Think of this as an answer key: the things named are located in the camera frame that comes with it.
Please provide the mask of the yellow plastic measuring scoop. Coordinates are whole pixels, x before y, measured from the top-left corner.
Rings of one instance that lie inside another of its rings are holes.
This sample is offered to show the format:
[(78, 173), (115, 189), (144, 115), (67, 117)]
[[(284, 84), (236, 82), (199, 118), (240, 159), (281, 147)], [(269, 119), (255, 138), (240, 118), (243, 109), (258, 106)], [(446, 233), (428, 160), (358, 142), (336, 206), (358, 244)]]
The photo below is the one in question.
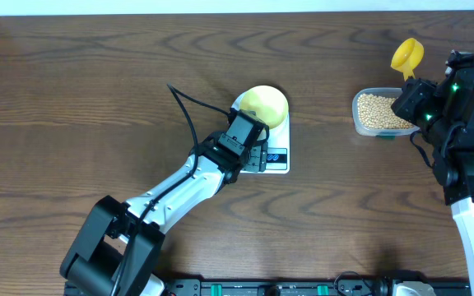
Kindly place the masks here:
[(424, 53), (422, 43), (414, 38), (406, 39), (395, 51), (390, 67), (403, 74), (405, 81), (414, 78), (414, 69), (421, 63)]

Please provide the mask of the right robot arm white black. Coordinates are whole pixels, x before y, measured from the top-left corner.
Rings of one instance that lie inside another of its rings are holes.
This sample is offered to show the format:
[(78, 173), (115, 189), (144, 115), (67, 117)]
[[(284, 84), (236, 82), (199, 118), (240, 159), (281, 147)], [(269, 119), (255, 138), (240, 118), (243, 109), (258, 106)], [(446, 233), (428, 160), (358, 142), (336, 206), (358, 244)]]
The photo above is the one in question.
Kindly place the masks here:
[(474, 53), (452, 51), (445, 64), (439, 84), (407, 79), (392, 111), (433, 147), (424, 161), (458, 227), (474, 294)]

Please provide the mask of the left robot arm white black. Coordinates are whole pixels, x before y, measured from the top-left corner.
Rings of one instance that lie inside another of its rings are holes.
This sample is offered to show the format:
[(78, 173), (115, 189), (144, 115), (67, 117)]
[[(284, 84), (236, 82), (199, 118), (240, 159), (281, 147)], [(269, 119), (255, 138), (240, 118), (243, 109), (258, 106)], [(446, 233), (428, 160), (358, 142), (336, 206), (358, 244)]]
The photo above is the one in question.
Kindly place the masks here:
[(251, 150), (269, 135), (249, 111), (234, 111), (230, 127), (193, 147), (186, 163), (162, 183), (124, 202), (100, 199), (60, 266), (85, 295), (160, 295), (156, 267), (166, 233), (192, 208), (234, 183)]

